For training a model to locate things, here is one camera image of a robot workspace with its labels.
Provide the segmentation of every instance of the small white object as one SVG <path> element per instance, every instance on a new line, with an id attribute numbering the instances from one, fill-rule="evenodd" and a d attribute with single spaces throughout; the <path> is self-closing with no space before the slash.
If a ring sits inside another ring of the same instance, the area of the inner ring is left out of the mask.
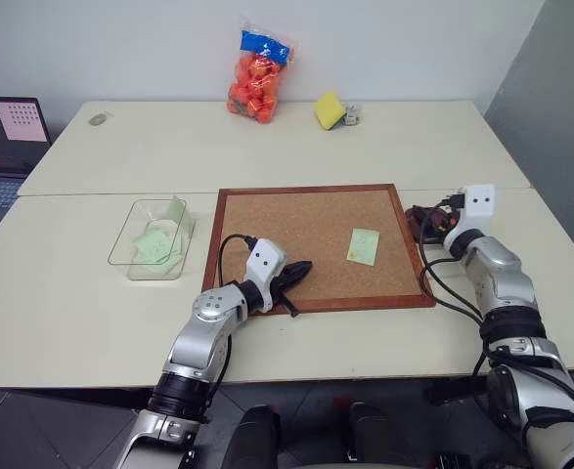
<path id="1" fill-rule="evenodd" d="M 253 281 L 260 290 L 264 303 L 261 309 L 263 313 L 267 313 L 274 307 L 269 285 L 271 280 L 282 271 L 286 262 L 287 254 L 277 244 L 265 238 L 256 241 L 247 259 L 243 280 Z"/>
<path id="2" fill-rule="evenodd" d="M 454 240 L 467 230 L 478 229 L 486 234 L 495 210 L 494 185 L 467 186 L 461 193 L 464 193 L 464 208 L 461 209 L 459 222 L 443 241 L 443 247 L 447 251 L 450 250 Z"/>

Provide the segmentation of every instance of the yellow sponge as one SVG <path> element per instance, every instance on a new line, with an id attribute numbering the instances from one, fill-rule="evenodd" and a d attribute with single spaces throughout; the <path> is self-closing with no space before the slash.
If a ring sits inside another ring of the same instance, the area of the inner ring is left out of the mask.
<path id="1" fill-rule="evenodd" d="M 322 127 L 330 130 L 345 115 L 345 107 L 338 100 L 336 92 L 328 91 L 315 103 L 315 113 Z"/>

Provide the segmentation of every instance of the clear plastic container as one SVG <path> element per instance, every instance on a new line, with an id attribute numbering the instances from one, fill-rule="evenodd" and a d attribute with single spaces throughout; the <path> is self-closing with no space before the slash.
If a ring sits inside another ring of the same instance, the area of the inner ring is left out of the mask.
<path id="1" fill-rule="evenodd" d="M 110 251 L 109 264 L 131 280 L 178 278 L 194 227 L 187 202 L 176 196 L 136 200 Z"/>

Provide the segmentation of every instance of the white table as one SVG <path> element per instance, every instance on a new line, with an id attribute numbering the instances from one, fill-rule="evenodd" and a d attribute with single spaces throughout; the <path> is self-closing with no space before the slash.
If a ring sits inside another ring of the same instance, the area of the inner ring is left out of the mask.
<path id="1" fill-rule="evenodd" d="M 408 206 L 447 193 L 400 197 Z M 144 196 L 17 201 L 0 225 L 0 386 L 154 385 L 200 291 L 216 194 L 180 195 L 197 217 L 182 276 L 133 282 L 107 257 Z M 573 243 L 531 189 L 497 192 L 491 234 L 521 257 L 548 335 L 574 367 Z M 458 266 L 446 269 L 442 277 L 472 298 Z M 470 373 L 479 346 L 473 322 L 441 307 L 254 318 L 234 337 L 226 381 Z"/>
<path id="2" fill-rule="evenodd" d="M 97 127 L 89 119 L 107 113 Z M 529 183 L 471 102 L 363 103 L 326 132 L 311 103 L 260 125 L 223 103 L 85 104 L 20 195 L 217 192 L 392 181 L 399 190 Z"/>

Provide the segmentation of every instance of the cork board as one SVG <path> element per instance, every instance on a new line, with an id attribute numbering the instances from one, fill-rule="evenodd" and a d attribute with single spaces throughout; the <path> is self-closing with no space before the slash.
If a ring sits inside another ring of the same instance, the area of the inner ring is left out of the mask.
<path id="1" fill-rule="evenodd" d="M 346 260 L 354 228 L 379 231 L 374 266 Z M 220 190 L 203 290 L 218 286 L 219 246 L 232 233 L 277 242 L 289 262 L 313 261 L 286 292 L 301 313 L 434 306 L 419 289 L 421 262 L 392 184 Z M 248 256 L 242 241 L 228 243 L 224 281 L 243 281 Z"/>

